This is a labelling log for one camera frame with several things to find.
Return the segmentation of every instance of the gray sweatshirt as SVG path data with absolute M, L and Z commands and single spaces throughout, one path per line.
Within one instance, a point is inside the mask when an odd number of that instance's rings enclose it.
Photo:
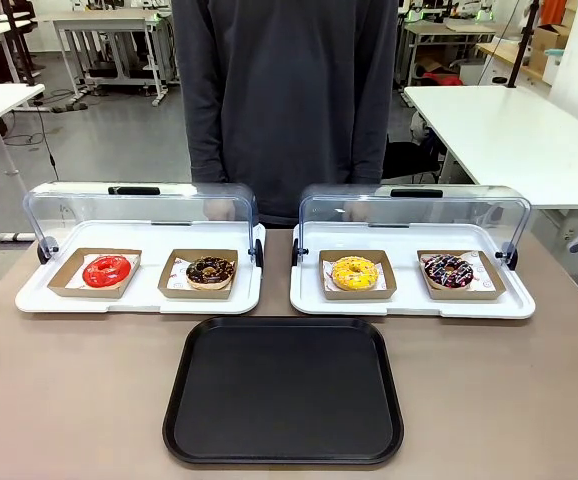
M 316 183 L 379 183 L 395 0 L 173 0 L 194 182 L 289 223 Z

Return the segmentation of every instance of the cable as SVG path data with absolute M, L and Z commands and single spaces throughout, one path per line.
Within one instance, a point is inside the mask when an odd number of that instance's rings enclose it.
M 40 113 L 40 108 L 36 105 L 36 110 L 38 110 L 38 118 L 40 119 L 40 126 L 42 128 L 42 138 L 47 146 L 47 152 L 49 153 L 49 163 L 53 167 L 53 172 L 56 174 L 56 181 L 60 181 L 60 176 L 58 175 L 58 170 L 56 169 L 56 161 L 53 158 L 53 153 L 51 153 L 51 148 L 49 148 L 49 142 L 47 141 L 47 134 L 45 132 L 45 122 L 42 119 L 42 114 Z
M 66 98 L 74 95 L 73 90 L 67 88 L 59 88 L 57 90 L 52 90 L 49 97 L 43 97 L 40 99 L 43 105 L 48 105 L 50 103 L 60 102 Z
M 498 50 L 498 47 L 500 46 L 500 42 L 502 42 L 502 39 L 504 38 L 505 33 L 507 33 L 507 29 L 509 28 L 509 25 L 511 24 L 511 20 L 513 20 L 513 16 L 516 14 L 516 9 L 518 8 L 519 4 L 520 4 L 520 0 L 516 0 L 516 5 L 513 7 L 513 11 L 511 12 L 511 16 L 509 17 L 509 21 L 507 22 L 507 25 L 505 25 L 505 29 L 500 34 L 500 37 L 498 38 L 498 43 L 496 43 L 496 46 L 494 47 L 493 52 L 491 53 L 491 55 L 489 55 L 489 60 L 487 60 L 487 62 L 485 63 L 485 67 L 482 69 L 482 73 L 480 74 L 480 78 L 478 79 L 478 83 L 476 85 L 480 85 L 480 82 L 482 82 L 482 77 L 485 76 L 485 72 L 487 71 L 487 68 L 489 67 L 489 64 L 491 63 L 491 59 L 496 55 L 496 50 Z
M 40 140 L 34 140 L 34 138 L 36 138 L 36 136 L 40 135 Z M 42 143 L 42 133 L 37 132 L 37 133 L 32 133 L 31 135 L 11 135 L 10 137 L 7 137 L 9 139 L 12 138 L 26 138 L 27 140 L 25 140 L 23 143 L 11 143 L 11 142 L 5 142 L 5 145 L 7 145 L 8 147 L 32 147 L 34 145 L 40 145 Z

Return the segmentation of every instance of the cardboard box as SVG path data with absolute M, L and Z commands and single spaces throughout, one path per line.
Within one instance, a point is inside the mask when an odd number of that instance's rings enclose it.
M 458 257 L 470 251 L 471 250 L 418 250 L 420 271 L 422 272 L 422 277 L 425 279 L 427 289 L 429 290 L 429 296 L 433 300 L 495 300 L 507 290 L 500 275 L 498 275 L 496 268 L 489 261 L 489 258 L 487 258 L 487 255 L 485 255 L 484 252 L 478 252 L 479 258 L 482 265 L 485 267 L 485 271 L 487 272 L 487 275 L 489 275 L 495 290 L 486 292 L 474 292 L 469 290 L 438 290 L 432 286 L 433 282 L 425 274 L 424 265 L 420 261 L 420 258 L 423 255 L 449 254 Z
M 529 59 L 528 67 L 542 75 L 545 72 L 548 60 L 549 56 L 545 52 L 534 50 L 531 52 L 531 58 Z
M 69 257 L 62 267 L 53 276 L 47 288 L 61 297 L 83 298 L 121 298 L 129 286 L 131 279 L 140 267 L 142 250 L 127 250 L 121 248 L 79 248 Z M 138 262 L 131 269 L 127 278 L 110 287 L 103 288 L 67 288 L 66 285 L 78 272 L 84 263 L 86 255 L 138 255 Z
M 576 11 L 570 10 L 569 8 L 567 8 L 565 10 L 565 14 L 562 17 L 562 25 L 564 27 L 571 29 L 571 27 L 573 27 L 573 21 L 575 19 L 576 19 Z
M 189 289 L 172 289 L 167 288 L 169 276 L 176 258 L 180 258 L 187 262 L 195 262 L 200 257 L 220 257 L 233 262 L 233 277 L 231 282 L 220 290 L 196 290 L 190 287 Z M 167 263 L 165 263 L 158 282 L 158 290 L 167 298 L 204 298 L 212 300 L 226 300 L 231 294 L 231 288 L 236 281 L 238 274 L 238 250 L 219 250 L 219 249 L 176 249 L 171 252 Z
M 326 290 L 325 273 L 322 262 L 337 262 L 343 257 L 363 257 L 370 262 L 382 264 L 382 272 L 385 276 L 387 288 L 385 290 L 342 291 Z M 396 276 L 391 267 L 389 257 L 384 250 L 321 250 L 319 256 L 320 284 L 327 300 L 386 300 L 391 298 L 398 286 Z
M 531 47 L 534 52 L 544 52 L 550 48 L 565 48 L 569 33 L 570 30 L 562 25 L 541 25 L 533 33 Z

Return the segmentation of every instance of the red glazed donut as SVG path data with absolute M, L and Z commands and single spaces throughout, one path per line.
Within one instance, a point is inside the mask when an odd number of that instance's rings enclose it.
M 131 263 L 120 255 L 107 255 L 91 262 L 82 272 L 82 279 L 93 288 L 110 287 L 122 282 L 131 272 Z

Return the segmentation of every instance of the cardboard tray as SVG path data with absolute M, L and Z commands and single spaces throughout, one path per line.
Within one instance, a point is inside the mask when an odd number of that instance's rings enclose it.
M 187 262 L 194 262 L 200 257 L 220 257 L 230 262 L 234 262 L 233 265 L 233 277 L 231 282 L 220 290 L 180 290 L 167 288 L 167 283 L 169 282 L 169 275 L 171 274 L 171 269 L 173 268 L 173 263 L 176 258 L 181 258 Z M 214 300 L 226 300 L 231 294 L 231 287 L 236 281 L 236 275 L 238 274 L 238 250 L 220 250 L 220 249 L 174 249 L 167 263 L 165 263 L 162 269 L 162 274 L 160 275 L 160 281 L 158 282 L 158 290 L 167 298 L 206 298 Z
M 460 256 L 464 255 L 467 252 L 472 250 L 418 250 L 418 264 L 420 265 L 420 271 L 422 272 L 422 276 L 425 279 L 425 283 L 427 285 L 427 289 L 429 290 L 429 296 L 434 300 L 495 300 L 500 295 L 502 295 L 507 289 L 505 288 L 505 284 L 498 275 L 496 268 L 487 258 L 487 255 L 482 252 L 478 251 L 480 256 L 480 261 L 482 265 L 485 267 L 485 271 L 493 286 L 495 287 L 495 291 L 487 291 L 487 292 L 474 292 L 469 290 L 438 290 L 432 286 L 433 282 L 427 277 L 425 274 L 424 265 L 420 261 L 420 258 L 423 255 L 455 255 Z
M 136 266 L 131 269 L 127 278 L 111 287 L 97 289 L 66 288 L 65 286 L 73 278 L 78 269 L 82 266 L 86 255 L 138 255 Z M 71 254 L 69 259 L 56 272 L 47 284 L 47 288 L 61 297 L 82 297 L 82 298 L 121 298 L 129 286 L 131 279 L 140 267 L 140 256 L 142 250 L 129 250 L 122 248 L 78 248 Z
M 326 290 L 324 288 L 325 273 L 322 268 L 322 262 L 336 262 L 343 257 L 363 257 L 376 265 L 381 263 L 387 288 L 385 290 L 344 292 Z M 398 288 L 391 262 L 389 262 L 389 257 L 384 250 L 321 250 L 318 265 L 320 270 L 320 284 L 322 285 L 327 300 L 384 300 L 391 298 Z

